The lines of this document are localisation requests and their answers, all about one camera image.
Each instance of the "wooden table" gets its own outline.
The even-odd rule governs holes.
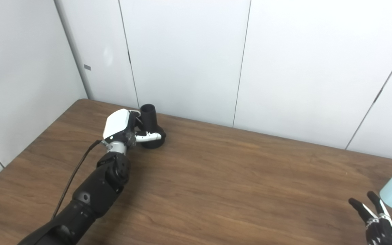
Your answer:
[[[72,170],[120,108],[75,102],[0,173],[0,245],[49,220]],[[366,245],[347,199],[372,206],[366,193],[392,176],[391,159],[173,116],[158,121],[165,144],[128,151],[129,184],[80,244]],[[92,150],[64,205],[104,153]]]

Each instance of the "black cable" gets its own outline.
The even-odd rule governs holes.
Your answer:
[[[60,200],[59,200],[59,204],[57,204],[57,207],[55,208],[55,211],[51,217],[51,220],[53,220],[55,218],[55,216],[57,215],[57,212],[59,212],[61,203],[63,202],[63,199],[67,193],[67,190],[69,189],[70,183],[72,183],[72,180],[75,177],[75,174],[77,173],[78,169],[81,167],[81,164],[84,162],[84,159],[87,157],[87,155],[89,154],[89,152],[95,147],[97,146],[101,141],[100,140],[96,140],[91,146],[89,146],[89,148],[87,149],[86,153],[84,153],[83,157],[81,158],[80,162],[78,163],[78,165],[75,167],[75,169],[73,170],[72,175],[69,178],[69,181],[66,184],[66,187],[64,188],[63,193],[61,194]]]

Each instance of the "black container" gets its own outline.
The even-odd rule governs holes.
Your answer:
[[[155,106],[153,104],[142,105],[142,107],[140,107],[140,119],[143,123],[142,130],[150,133],[157,132],[161,135],[161,139],[157,141],[143,142],[141,143],[142,146],[147,149],[155,149],[162,146],[166,138],[166,133],[160,126],[158,126]]]

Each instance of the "white robotic hand cover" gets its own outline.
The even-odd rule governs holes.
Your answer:
[[[129,111],[126,109],[120,109],[108,116],[104,127],[103,138],[108,138],[117,132],[120,132],[128,126],[129,122]]]

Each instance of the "robotic forearm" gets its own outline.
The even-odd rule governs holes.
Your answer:
[[[129,180],[127,149],[140,142],[154,149],[164,143],[166,134],[157,125],[152,104],[138,111],[125,109],[107,118],[102,143],[108,152],[95,171],[76,189],[70,203],[50,222],[24,238],[19,245],[74,245],[97,218],[105,215]]]

